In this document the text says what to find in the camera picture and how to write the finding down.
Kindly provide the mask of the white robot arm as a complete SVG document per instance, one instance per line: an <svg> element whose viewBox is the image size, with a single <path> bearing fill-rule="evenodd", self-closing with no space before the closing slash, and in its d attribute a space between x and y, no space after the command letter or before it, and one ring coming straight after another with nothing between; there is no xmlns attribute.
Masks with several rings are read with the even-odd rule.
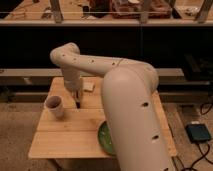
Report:
<svg viewBox="0 0 213 171"><path fill-rule="evenodd" d="M121 171L175 171L152 95L159 77L142 61L82 55L68 43L50 52L69 91L80 88L77 72L102 78L101 101Z"/></svg>

